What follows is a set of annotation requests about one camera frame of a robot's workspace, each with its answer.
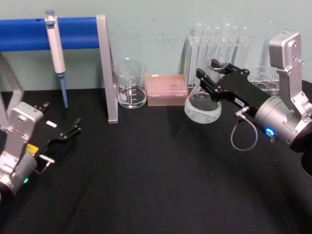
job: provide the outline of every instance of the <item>pipette tip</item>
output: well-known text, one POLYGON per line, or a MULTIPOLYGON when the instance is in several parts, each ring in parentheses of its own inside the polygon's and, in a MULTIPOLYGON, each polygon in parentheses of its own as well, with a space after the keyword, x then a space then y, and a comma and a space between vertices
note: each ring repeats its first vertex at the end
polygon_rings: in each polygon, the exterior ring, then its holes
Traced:
POLYGON ((65 105, 65 108, 68 109, 68 101, 67 101, 67 94, 66 94, 65 76, 59 77, 59 80, 60 80, 60 86, 61 86, 61 89, 62 89, 64 105, 65 105))

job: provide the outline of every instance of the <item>light blue wall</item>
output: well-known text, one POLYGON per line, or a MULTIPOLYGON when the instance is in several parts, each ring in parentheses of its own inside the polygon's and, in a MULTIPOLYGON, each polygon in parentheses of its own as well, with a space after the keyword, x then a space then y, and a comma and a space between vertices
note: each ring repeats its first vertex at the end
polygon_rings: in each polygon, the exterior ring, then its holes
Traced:
MULTIPOLYGON (((309 0, 11 0, 0 8, 0 19, 43 18, 46 9, 60 17, 106 14, 114 61, 138 58, 150 74, 178 72, 185 37, 198 21, 246 25, 256 36, 248 65, 267 64, 263 43, 290 29, 302 34, 304 79, 312 62, 312 15, 309 0)), ((64 53, 69 89, 100 87, 97 50, 64 53)), ((5 53, 26 90, 58 89, 47 51, 5 53)), ((5 82, 0 83, 6 89, 5 82)))

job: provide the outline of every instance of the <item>white label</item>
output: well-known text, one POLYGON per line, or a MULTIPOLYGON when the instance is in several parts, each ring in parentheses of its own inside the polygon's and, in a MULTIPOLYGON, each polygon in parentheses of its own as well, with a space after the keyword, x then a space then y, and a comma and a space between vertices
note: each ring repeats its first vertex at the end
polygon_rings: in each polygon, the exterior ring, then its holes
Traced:
POLYGON ((123 101, 127 101, 127 96, 125 94, 119 94, 119 98, 123 101))
POLYGON ((235 98, 235 102, 236 102, 238 105, 240 105, 241 107, 244 107, 244 106, 245 106, 245 103, 242 102, 241 100, 237 99, 237 98, 235 98))
POLYGON ((50 125, 51 127, 53 128, 56 128, 57 127, 57 124, 51 122, 51 121, 46 121, 46 124, 50 125))

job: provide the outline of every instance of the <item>pink lid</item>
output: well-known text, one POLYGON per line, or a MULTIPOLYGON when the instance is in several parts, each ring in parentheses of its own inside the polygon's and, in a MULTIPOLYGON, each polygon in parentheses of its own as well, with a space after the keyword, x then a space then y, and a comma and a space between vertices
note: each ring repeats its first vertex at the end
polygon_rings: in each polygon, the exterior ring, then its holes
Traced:
POLYGON ((187 82, 184 75, 151 75, 146 78, 148 96, 187 95, 187 82))

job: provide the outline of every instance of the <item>table surface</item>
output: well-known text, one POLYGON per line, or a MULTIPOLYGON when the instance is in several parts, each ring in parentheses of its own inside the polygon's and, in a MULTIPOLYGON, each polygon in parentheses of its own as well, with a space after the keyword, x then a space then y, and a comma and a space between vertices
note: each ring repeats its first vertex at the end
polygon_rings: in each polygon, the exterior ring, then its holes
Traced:
MULTIPOLYGON (((6 234, 294 234, 312 233, 312 178, 296 154, 264 134, 249 152, 230 143, 236 119, 222 104, 212 124, 192 122, 179 107, 119 107, 107 123, 102 90, 26 92, 29 104, 60 126, 82 118, 71 144, 54 148, 56 163, 33 175, 0 209, 6 234)), ((238 146, 254 140, 241 124, 238 146)))

